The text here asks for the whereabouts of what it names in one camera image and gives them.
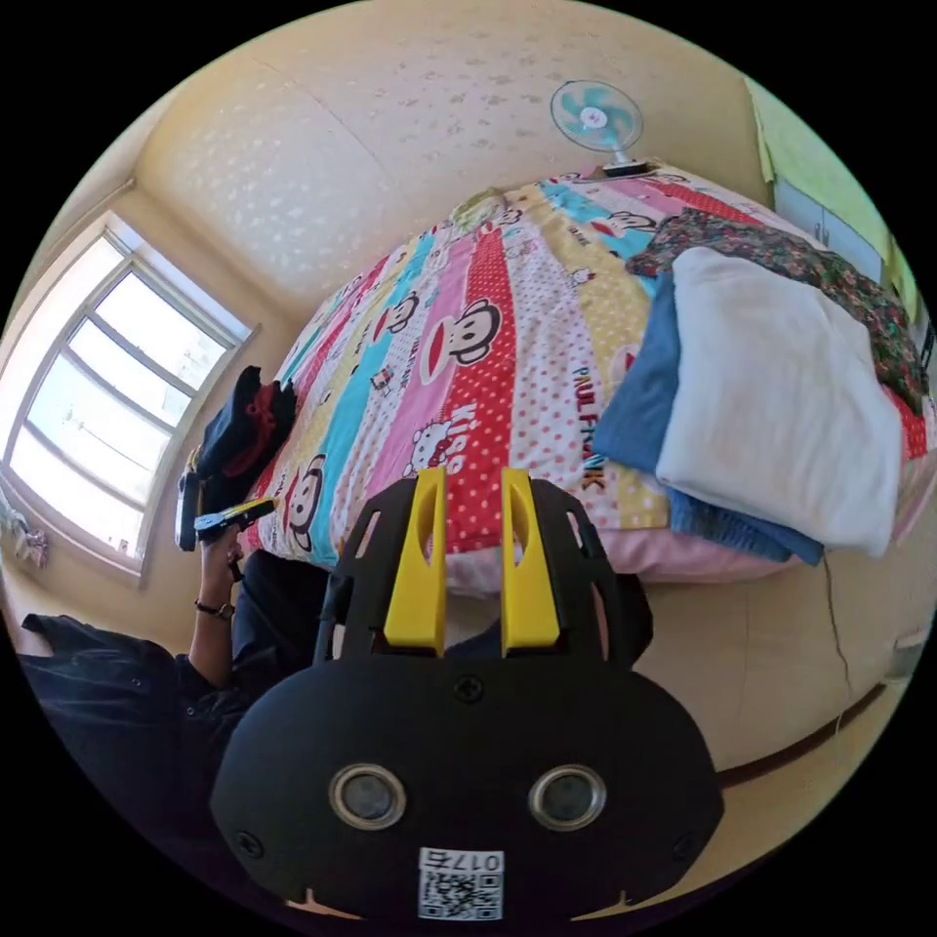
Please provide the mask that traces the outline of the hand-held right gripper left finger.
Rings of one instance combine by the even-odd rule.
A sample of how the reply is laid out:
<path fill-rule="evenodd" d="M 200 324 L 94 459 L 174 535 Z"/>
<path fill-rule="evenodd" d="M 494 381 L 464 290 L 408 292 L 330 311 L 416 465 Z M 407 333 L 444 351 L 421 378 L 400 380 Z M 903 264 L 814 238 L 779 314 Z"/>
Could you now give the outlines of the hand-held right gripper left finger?
<path fill-rule="evenodd" d="M 394 651 L 440 657 L 446 604 L 445 468 L 425 468 L 413 481 L 384 637 Z"/>

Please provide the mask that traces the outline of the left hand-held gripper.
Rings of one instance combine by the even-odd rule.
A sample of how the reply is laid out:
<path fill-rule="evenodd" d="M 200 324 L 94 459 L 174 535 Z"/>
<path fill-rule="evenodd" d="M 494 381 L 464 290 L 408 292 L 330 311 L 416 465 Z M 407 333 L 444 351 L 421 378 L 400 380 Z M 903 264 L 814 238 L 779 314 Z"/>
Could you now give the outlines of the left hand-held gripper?
<path fill-rule="evenodd" d="M 242 521 L 258 521 L 273 514 L 276 508 L 276 499 L 256 499 L 236 508 L 197 515 L 193 521 L 195 542 L 213 542 L 228 528 L 240 528 Z"/>

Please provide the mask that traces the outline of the person's left hand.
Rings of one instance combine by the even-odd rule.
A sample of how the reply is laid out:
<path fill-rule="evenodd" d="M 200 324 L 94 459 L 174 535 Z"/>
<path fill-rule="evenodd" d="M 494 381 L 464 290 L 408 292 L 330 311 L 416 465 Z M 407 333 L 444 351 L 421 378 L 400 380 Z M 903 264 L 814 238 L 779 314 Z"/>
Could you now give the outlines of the person's left hand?
<path fill-rule="evenodd" d="M 230 603 L 236 582 L 233 568 L 242 558 L 239 530 L 231 526 L 200 544 L 200 586 L 197 603 L 220 609 Z"/>

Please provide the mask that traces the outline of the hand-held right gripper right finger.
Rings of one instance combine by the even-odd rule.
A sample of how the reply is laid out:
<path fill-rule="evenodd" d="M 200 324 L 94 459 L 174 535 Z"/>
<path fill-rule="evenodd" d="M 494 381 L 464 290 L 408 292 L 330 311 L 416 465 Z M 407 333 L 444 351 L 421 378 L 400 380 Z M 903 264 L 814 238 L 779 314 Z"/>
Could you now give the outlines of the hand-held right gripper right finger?
<path fill-rule="evenodd" d="M 560 627 L 529 475 L 505 468 L 502 494 L 501 652 L 552 649 Z"/>

